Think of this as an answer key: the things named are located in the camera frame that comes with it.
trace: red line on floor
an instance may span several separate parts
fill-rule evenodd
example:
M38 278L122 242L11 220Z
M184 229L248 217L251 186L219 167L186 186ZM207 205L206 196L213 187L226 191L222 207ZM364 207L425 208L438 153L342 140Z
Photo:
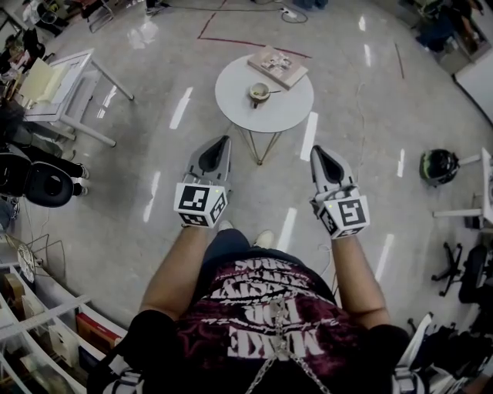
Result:
M200 40L200 39L202 38L202 34L206 31L207 26L209 26L210 21L212 21L212 20L213 20L213 18L214 18L214 16L215 16L215 15L216 15L216 13L214 12L214 13L210 16L209 20L206 22L206 25L203 27L203 29L202 29L202 31L200 32L200 34L199 34L199 36L197 37L197 39L199 39L199 40Z
M232 42L232 43L235 43L235 44L254 45L254 46L260 46L262 48L265 46L265 44L257 44L255 42L239 41L239 40L229 40L229 39L226 39L226 38L202 37L201 35L202 34L200 34L200 36L197 39L199 39L199 40L208 40L208 41ZM282 52L286 52L286 53L291 53L293 55L302 56L304 58L311 58L311 56L304 55L303 53L299 53L299 52L295 52L295 51L290 51L289 49L282 49L282 48L276 48L276 49L278 51L282 51Z

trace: silver chain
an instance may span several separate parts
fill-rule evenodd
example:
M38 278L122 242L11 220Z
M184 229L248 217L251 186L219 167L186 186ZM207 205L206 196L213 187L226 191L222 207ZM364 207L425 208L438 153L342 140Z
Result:
M324 386L324 384L317 378L314 371L302 360L288 349L286 333L283 328L283 317L287 314L286 303L284 299L275 300L270 303L270 314L274 316L274 326L276 330L276 338L274 346L274 354L269 357L265 363L260 367L259 372L255 375L255 379L250 384L250 387L246 391L246 394L251 394L253 389L260 383L265 376L269 368L274 362L280 358L280 356L287 356L292 359L300 368L310 377L318 386L321 392L324 394L331 394L330 390Z

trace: shoe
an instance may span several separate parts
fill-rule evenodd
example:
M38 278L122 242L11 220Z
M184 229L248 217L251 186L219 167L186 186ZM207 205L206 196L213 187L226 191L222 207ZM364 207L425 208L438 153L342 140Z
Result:
M62 159L71 162L75 157L75 149L69 149L68 151L64 151L62 153Z
M163 9L168 8L169 5L163 5L161 3L157 3L154 7L146 9L146 15L155 15L160 13Z
M270 230L262 231L255 242L253 247L269 249L274 243L274 233Z
M89 170L81 163L77 163L77 165L80 165L82 167L82 175L80 177L83 179L89 179Z
M227 220L223 220L223 221L219 224L219 231L228 230L228 229L234 229L234 227L233 227L233 225L231 224L231 222L228 222Z

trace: round table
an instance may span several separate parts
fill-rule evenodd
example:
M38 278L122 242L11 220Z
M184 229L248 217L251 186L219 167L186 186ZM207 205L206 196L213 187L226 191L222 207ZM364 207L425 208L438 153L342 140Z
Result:
M262 165L267 153L272 149L280 134L303 121L314 104L314 88L305 75L289 91L278 85L269 77L247 64L252 55L243 56L231 62L221 72L216 81L216 101L223 114L236 126L258 165ZM249 90L257 82L269 86L273 93L269 99L255 109L249 97ZM250 134L250 143L243 134ZM257 147L252 132L273 134L262 158L257 154Z

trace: polished floor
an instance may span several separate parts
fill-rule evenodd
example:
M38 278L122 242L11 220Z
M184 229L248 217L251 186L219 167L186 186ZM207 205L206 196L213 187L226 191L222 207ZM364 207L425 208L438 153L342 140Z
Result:
M172 2L211 8L222 3ZM247 0L223 5L252 7L261 8ZM267 228L279 235L294 208L288 252L320 273L330 261L330 240L308 204L314 194L310 165L300 160L306 121L282 135L263 166L253 163L216 105L214 84L228 63L258 47L197 39L211 15L172 8L150 18L144 3L133 0L120 5L115 20L97 33L80 21L48 46L57 58L94 48L136 99L129 102L108 82L99 83L83 121L117 146L79 133L75 161L91 171L89 195L59 209L27 203L31 225L22 205L15 231L25 241L45 233L61 239L66 285L91 295L97 308L124 325L181 229L173 196L189 154L224 133L233 140L234 190L224 217L253 240ZM310 70L313 111L319 115L315 142L348 160L368 197L371 226L360 240L380 272L392 319L404 326L408 317L433 311L439 322L461 321L468 307L459 306L456 289L443 299L441 285L430 277L445 265L444 241L462 242L467 251L477 234L460 219L433 219L431 212L469 208L472 193L481 188L481 170L464 167L451 184L428 189L418 160L425 149L437 147L459 157L477 154L482 146L493 149L491 126L411 32L370 2L331 0L309 17L290 25L278 12L217 12L202 38L271 44L311 57L302 62ZM170 129L190 87L181 122ZM62 275L58 245L49 256L51 269ZM323 274L329 284L331 268Z

